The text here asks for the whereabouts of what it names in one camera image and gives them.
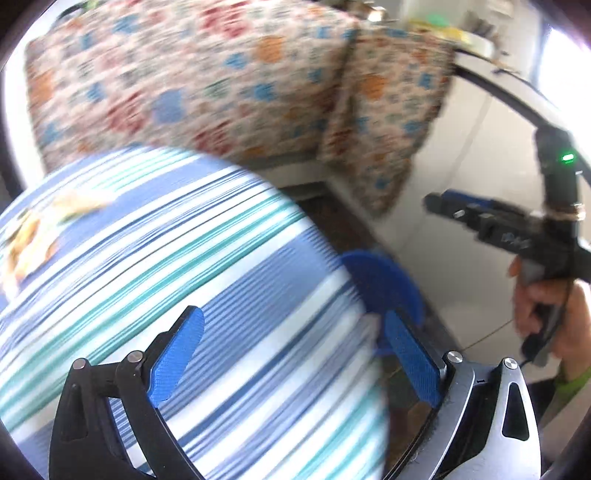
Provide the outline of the steel pot with lid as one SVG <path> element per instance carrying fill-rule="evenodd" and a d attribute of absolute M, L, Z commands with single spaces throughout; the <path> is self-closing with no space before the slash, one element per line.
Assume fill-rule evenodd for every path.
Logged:
<path fill-rule="evenodd" d="M 356 19 L 374 24 L 396 23 L 399 21 L 385 7 L 377 5 L 375 1 L 346 1 L 345 8 L 349 15 Z"/>

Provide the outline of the patterned fu character cloth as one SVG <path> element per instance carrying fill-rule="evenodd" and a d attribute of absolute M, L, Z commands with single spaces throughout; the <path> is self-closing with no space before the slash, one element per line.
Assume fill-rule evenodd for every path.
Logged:
<path fill-rule="evenodd" d="M 308 154 L 388 211 L 448 91 L 444 39 L 310 1 L 108 1 L 25 51 L 29 112 L 55 170 L 130 145 L 235 163 Z"/>

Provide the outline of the red white snack wrapper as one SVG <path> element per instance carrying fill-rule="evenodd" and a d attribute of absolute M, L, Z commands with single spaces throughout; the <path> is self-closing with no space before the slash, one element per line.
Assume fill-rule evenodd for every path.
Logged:
<path fill-rule="evenodd" d="M 15 299 L 20 284 L 53 257 L 69 223 L 115 199 L 105 190 L 71 191 L 26 208 L 10 220 L 1 231 L 1 292 L 7 300 Z"/>

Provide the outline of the blue trash bin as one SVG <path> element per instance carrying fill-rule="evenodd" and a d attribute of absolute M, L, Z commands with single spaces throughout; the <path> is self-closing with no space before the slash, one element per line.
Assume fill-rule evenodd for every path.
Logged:
<path fill-rule="evenodd" d="M 390 257 L 367 250 L 346 252 L 341 260 L 367 311 L 379 318 L 378 353 L 423 357 L 415 332 L 425 320 L 424 301 L 406 271 Z"/>

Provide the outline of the striped blue tablecloth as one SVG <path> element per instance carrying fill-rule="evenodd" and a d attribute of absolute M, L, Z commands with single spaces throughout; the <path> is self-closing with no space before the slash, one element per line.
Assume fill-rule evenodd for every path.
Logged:
<path fill-rule="evenodd" d="M 53 226 L 53 257 L 1 295 L 1 420 L 49 472 L 60 392 L 78 358 L 118 362 L 182 311 L 204 336 L 160 412 L 209 479 L 378 479 L 386 394 L 365 308 L 300 208 L 207 155 L 91 156 L 2 213 L 54 217 L 68 194 L 103 206 Z"/>

